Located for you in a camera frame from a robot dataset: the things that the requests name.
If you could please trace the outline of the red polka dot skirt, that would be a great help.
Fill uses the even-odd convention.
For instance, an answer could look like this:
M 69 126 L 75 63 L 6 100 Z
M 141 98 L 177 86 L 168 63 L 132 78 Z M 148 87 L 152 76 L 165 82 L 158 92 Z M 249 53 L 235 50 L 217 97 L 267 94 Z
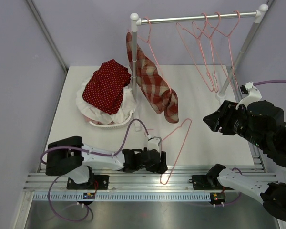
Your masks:
M 128 86 L 131 75 L 128 68 L 112 59 L 101 64 L 85 86 L 82 98 L 88 104 L 113 115 L 123 101 L 123 89 Z

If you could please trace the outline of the pink hanger of red skirt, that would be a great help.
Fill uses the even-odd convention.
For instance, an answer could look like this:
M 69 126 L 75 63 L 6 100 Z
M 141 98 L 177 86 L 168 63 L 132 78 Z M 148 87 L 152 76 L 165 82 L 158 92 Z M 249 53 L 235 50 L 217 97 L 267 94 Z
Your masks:
M 174 164 L 173 164 L 173 166 L 172 166 L 172 168 L 171 168 L 171 170 L 170 170 L 170 172 L 169 172 L 169 175 L 168 175 L 168 177 L 167 177 L 167 180 L 166 180 L 165 182 L 162 181 L 163 175 L 160 175 L 160 184 L 161 184 L 161 185 L 167 185 L 167 184 L 169 183 L 169 180 L 170 180 L 170 178 L 171 178 L 171 176 L 172 176 L 172 174 L 173 174 L 173 172 L 174 172 L 174 169 L 175 169 L 175 167 L 176 167 L 176 165 L 177 165 L 177 162 L 178 162 L 178 160 L 179 160 L 179 157 L 180 157 L 180 155 L 181 155 L 181 152 L 182 152 L 183 147 L 184 147 L 184 145 L 185 145 L 185 142 L 186 142 L 186 140 L 187 140 L 187 137 L 188 137 L 190 128 L 191 128 L 191 126 L 192 126 L 192 120 L 191 120 L 190 118 L 184 119 L 183 122 L 182 122 L 179 126 L 177 126 L 173 131 L 171 131 L 171 132 L 163 139 L 163 141 L 165 141 L 166 139 L 168 139 L 171 135 L 174 134 L 175 131 L 177 131 L 178 129 L 182 128 L 183 125 L 185 124 L 185 122 L 187 122 L 187 121 L 189 121 L 189 126 L 188 126 L 188 128 L 187 128 L 187 131 L 186 131 L 185 137 L 184 137 L 184 139 L 183 139 L 182 145 L 181 145 L 181 147 L 180 147 L 179 153 L 178 153 L 178 155 L 177 155 L 177 157 L 176 157 L 176 159 L 175 159 L 175 162 L 174 162 Z

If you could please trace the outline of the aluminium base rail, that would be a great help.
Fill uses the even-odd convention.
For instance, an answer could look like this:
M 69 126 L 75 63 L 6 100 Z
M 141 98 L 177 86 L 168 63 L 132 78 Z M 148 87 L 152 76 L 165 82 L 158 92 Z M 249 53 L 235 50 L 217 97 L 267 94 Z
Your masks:
M 191 192 L 193 185 L 189 183 L 192 175 L 204 175 L 209 168 L 194 169 L 190 166 L 176 166 L 171 172 L 172 166 L 163 175 L 150 173 L 145 170 L 133 173 L 124 173 L 108 169 L 95 169 L 95 175 L 109 176 L 107 192 Z M 278 182 L 278 176 L 273 172 L 267 172 L 261 165 L 240 168 L 242 174 L 254 181 L 262 183 Z M 46 191 L 55 177 L 47 176 L 45 172 L 29 173 L 25 184 L 25 191 Z M 53 191 L 66 190 L 68 178 L 62 176 L 53 186 Z

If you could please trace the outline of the white skirt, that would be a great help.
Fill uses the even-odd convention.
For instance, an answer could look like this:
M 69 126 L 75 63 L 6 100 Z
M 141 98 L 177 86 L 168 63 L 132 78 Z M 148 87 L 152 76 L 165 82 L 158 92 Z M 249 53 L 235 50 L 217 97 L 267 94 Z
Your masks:
M 117 125 L 126 122 L 131 113 L 135 111 L 136 101 L 129 86 L 123 88 L 123 101 L 116 114 L 109 115 L 93 105 L 87 103 L 82 98 L 82 94 L 87 83 L 92 77 L 86 78 L 76 93 L 75 103 L 86 122 L 93 122 L 95 125 Z

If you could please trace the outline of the red plaid skirt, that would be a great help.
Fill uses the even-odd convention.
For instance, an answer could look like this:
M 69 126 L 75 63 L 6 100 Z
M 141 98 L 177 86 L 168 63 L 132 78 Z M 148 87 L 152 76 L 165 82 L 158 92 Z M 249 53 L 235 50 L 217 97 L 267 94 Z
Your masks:
M 151 108 L 157 114 L 164 114 L 169 123 L 178 123 L 178 96 L 162 78 L 152 62 L 137 46 L 136 82 Z

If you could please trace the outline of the pink hanger of white skirt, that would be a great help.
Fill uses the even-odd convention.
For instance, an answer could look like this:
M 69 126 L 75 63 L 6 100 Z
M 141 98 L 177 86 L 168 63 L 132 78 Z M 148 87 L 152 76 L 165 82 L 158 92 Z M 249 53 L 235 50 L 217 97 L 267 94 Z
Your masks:
M 190 29 L 184 27 L 180 22 L 177 22 L 175 26 L 178 35 L 181 38 L 181 41 L 200 77 L 202 78 L 208 90 L 214 92 L 215 85 L 206 64 L 204 51 L 201 45 L 200 34 L 198 34 L 194 29 L 194 23 L 191 24 Z

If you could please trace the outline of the white metal clothes rack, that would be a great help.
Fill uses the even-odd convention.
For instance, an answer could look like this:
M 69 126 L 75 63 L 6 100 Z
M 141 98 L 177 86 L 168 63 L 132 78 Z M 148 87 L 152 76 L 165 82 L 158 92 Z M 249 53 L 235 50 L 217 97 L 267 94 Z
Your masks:
M 210 23 L 210 20 L 218 20 L 221 21 L 222 19 L 241 19 L 242 17 L 253 17 L 254 22 L 250 28 L 250 31 L 247 34 L 247 37 L 241 47 L 241 50 L 238 53 L 238 56 L 235 60 L 231 60 L 231 69 L 228 73 L 226 73 L 226 81 L 224 85 L 219 88 L 219 91 L 216 93 L 216 96 L 219 101 L 223 100 L 225 97 L 225 92 L 227 90 L 228 85 L 232 81 L 236 81 L 235 71 L 237 67 L 240 65 L 240 62 L 243 58 L 243 55 L 245 54 L 246 50 L 248 49 L 250 43 L 252 42 L 260 23 L 262 22 L 264 16 L 266 15 L 267 11 L 269 9 L 269 6 L 267 4 L 262 4 L 259 6 L 259 8 L 253 12 L 243 12 L 240 13 L 239 11 L 234 11 L 232 14 L 220 14 L 216 12 L 213 15 L 207 15 L 209 26 L 208 30 L 211 33 L 212 31 L 217 32 L 219 31 L 218 26 L 212 26 Z M 136 82 L 136 61 L 137 61 L 137 39 L 138 39 L 138 27 L 140 25 L 152 25 L 152 24 L 159 24 L 159 23 L 177 23 L 177 22 L 183 22 L 183 21 L 204 21 L 204 17 L 202 15 L 200 16 L 190 16 L 190 17 L 175 17 L 175 18 L 163 18 L 163 19 L 148 19 L 144 18 L 141 19 L 137 13 L 132 13 L 130 15 L 131 19 L 131 30 L 127 32 L 126 35 L 126 48 L 127 48 L 127 54 L 129 59 L 130 68 L 132 71 L 132 89 L 133 89 L 133 95 L 137 95 L 137 88 L 139 87 Z M 214 45 L 213 45 L 213 52 L 214 56 L 218 55 Z M 162 69 L 160 68 L 160 65 L 157 60 L 152 61 L 155 63 L 158 73 L 161 76 Z

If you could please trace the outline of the white plastic basket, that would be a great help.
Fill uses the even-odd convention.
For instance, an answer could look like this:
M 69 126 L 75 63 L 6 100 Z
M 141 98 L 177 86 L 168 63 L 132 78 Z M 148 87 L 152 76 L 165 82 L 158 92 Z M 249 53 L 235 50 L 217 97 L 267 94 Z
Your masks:
M 96 108 L 93 105 L 89 105 L 89 116 L 86 116 L 92 120 L 99 121 L 104 125 L 95 125 L 92 122 L 88 122 L 92 126 L 103 129 L 117 129 L 125 127 L 131 120 L 136 110 L 136 100 L 133 96 L 133 90 L 131 86 L 123 88 L 122 103 L 115 114 L 107 114 L 104 111 Z

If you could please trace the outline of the pink skirt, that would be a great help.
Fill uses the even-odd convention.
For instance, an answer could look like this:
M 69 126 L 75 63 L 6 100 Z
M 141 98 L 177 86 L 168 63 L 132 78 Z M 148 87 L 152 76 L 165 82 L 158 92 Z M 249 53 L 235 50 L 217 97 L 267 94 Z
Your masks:
M 90 119 L 90 118 L 88 118 L 88 117 L 86 117 L 86 116 L 83 116 L 84 117 L 84 120 L 86 121 L 86 122 L 92 122 L 92 123 L 94 123 L 95 125 L 104 125 L 103 123 L 101 123 L 101 122 L 99 122 L 99 121 L 96 121 L 96 120 L 92 120 L 92 119 Z

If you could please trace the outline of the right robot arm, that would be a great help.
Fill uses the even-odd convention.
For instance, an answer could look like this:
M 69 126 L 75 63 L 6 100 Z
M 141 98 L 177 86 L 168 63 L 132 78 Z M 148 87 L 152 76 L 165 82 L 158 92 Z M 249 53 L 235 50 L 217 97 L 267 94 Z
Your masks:
M 248 141 L 255 151 L 266 155 L 282 171 L 283 182 L 260 183 L 236 168 L 215 164 L 205 175 L 193 175 L 189 183 L 194 190 L 233 189 L 258 201 L 273 217 L 286 222 L 286 123 L 284 111 L 266 100 L 245 106 L 225 100 L 203 118 L 213 132 L 238 135 Z

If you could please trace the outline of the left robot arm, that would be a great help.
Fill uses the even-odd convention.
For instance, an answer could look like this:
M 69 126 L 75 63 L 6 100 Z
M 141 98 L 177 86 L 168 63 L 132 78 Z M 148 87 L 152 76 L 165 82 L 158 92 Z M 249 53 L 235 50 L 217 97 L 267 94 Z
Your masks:
M 146 170 L 163 174 L 167 171 L 166 152 L 160 150 L 161 138 L 148 140 L 144 149 L 122 149 L 120 152 L 97 149 L 72 136 L 48 144 L 46 175 L 67 176 L 67 189 L 107 189 L 109 177 L 94 174 L 95 169 L 124 173 Z

